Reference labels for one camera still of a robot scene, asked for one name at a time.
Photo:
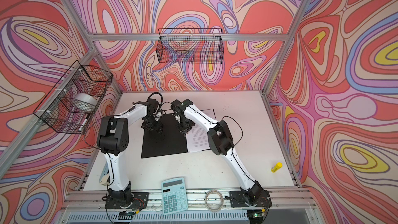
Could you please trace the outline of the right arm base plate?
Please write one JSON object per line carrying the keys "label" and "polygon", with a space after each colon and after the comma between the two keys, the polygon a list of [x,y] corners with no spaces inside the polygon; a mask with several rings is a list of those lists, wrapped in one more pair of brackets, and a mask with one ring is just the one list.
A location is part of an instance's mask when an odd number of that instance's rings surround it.
{"label": "right arm base plate", "polygon": [[230,202],[232,208],[238,207],[261,207],[268,209],[272,207],[272,200],[269,191],[261,191],[259,196],[250,197],[243,191],[230,191],[225,199]]}

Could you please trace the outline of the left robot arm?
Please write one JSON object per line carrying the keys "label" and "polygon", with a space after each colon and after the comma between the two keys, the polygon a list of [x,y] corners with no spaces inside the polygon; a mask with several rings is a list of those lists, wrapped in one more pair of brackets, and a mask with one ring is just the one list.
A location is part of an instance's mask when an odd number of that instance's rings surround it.
{"label": "left robot arm", "polygon": [[120,114],[101,119],[97,147],[106,158],[110,180],[105,196],[106,209],[126,209],[134,201],[125,161],[125,151],[129,145],[129,126],[141,119],[145,130],[162,130],[163,125],[156,114],[163,102],[153,99],[153,95],[154,93],[150,94],[145,102],[133,103],[131,108]]}

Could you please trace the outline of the white folder black inside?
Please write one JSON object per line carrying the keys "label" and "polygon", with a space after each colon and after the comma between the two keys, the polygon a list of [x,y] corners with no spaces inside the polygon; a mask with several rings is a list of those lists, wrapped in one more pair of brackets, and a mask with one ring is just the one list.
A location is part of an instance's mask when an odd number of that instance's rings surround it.
{"label": "white folder black inside", "polygon": [[178,121],[172,114],[163,115],[159,119],[163,123],[163,131],[144,131],[141,158],[187,153],[186,134],[178,131]]}

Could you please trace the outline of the printed paper stack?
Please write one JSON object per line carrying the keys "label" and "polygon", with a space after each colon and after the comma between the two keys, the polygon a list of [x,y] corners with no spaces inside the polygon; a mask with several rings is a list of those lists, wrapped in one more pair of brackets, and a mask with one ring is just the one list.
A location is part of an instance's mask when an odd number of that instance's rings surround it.
{"label": "printed paper stack", "polygon": [[196,124],[186,134],[188,152],[209,150],[207,130]]}

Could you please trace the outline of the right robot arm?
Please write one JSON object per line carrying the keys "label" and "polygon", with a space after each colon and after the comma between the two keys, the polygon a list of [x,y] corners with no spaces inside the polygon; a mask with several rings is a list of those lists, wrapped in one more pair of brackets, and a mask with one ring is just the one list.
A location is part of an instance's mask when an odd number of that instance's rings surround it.
{"label": "right robot arm", "polygon": [[198,126],[206,131],[210,150],[224,159],[237,178],[244,204],[255,206],[264,189],[240,160],[228,124],[224,120],[217,121],[210,118],[189,99],[182,102],[174,100],[171,103],[171,109],[177,120],[177,128],[181,133],[189,133],[193,126]]}

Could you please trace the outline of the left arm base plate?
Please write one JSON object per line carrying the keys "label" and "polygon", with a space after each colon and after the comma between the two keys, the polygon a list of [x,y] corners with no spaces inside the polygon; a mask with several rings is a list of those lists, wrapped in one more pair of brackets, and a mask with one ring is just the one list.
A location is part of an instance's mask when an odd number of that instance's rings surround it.
{"label": "left arm base plate", "polygon": [[144,209],[148,204],[148,192],[110,194],[105,200],[105,209]]}

